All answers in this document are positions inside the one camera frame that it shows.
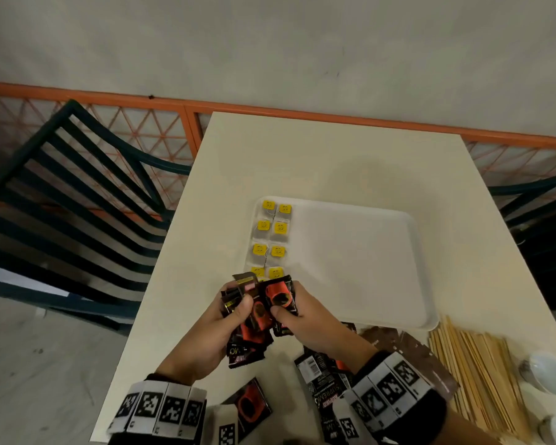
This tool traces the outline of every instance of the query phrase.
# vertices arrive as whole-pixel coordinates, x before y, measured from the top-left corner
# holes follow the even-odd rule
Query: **white wall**
[[[0,0],[0,81],[556,135],[556,0]]]

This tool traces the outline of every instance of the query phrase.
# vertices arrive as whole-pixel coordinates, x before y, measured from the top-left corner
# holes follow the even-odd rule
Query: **wooden coffee stirrer bundle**
[[[430,349],[460,384],[451,409],[500,438],[530,443],[527,410],[504,339],[456,328],[449,317],[430,332]]]

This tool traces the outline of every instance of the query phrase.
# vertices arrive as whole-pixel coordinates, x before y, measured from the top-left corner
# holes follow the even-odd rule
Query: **left hand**
[[[225,357],[230,333],[246,320],[253,307],[253,299],[246,295],[234,312],[222,317],[221,291],[236,286],[236,281],[223,285],[210,306],[156,369],[157,374],[191,386],[218,367]]]

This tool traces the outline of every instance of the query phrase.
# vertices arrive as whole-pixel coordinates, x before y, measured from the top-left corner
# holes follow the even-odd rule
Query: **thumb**
[[[293,327],[296,328],[296,323],[299,320],[297,316],[294,316],[282,306],[272,306],[270,307],[270,312],[277,321],[280,321],[285,327],[294,332]]]
[[[221,320],[223,323],[223,329],[228,331],[228,333],[230,334],[233,329],[247,320],[247,317],[249,316],[249,314],[251,314],[252,307],[253,299],[251,298],[251,295],[246,294],[239,303],[239,306],[237,306],[237,308],[232,313],[226,316],[226,318]]]

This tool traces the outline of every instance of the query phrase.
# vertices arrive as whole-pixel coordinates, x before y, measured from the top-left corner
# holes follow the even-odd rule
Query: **hand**
[[[377,349],[345,327],[300,282],[293,281],[293,284],[299,316],[280,306],[270,308],[272,315],[303,345],[343,361],[352,372],[358,372]]]
[[[225,357],[230,333],[245,321],[253,306],[253,299],[246,295],[234,312],[222,317],[221,291],[236,286],[236,281],[223,285],[210,306],[156,369],[157,374],[191,386],[218,367]]]

